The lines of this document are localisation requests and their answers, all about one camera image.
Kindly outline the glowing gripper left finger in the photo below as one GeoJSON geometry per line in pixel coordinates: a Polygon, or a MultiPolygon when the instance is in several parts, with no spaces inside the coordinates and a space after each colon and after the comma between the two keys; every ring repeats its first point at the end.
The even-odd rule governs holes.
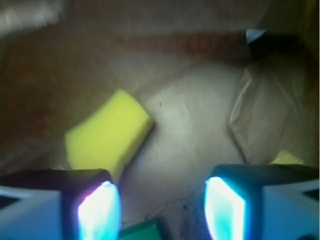
{"type": "Polygon", "coordinates": [[[119,189],[108,171],[22,170],[0,178],[3,240],[116,240],[119,189]]]}

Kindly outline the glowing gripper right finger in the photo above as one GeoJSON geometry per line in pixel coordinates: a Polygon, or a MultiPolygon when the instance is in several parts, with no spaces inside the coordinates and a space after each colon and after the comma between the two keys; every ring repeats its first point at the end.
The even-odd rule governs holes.
{"type": "Polygon", "coordinates": [[[317,240],[319,171],[301,164],[220,164],[205,181],[213,240],[317,240]]]}

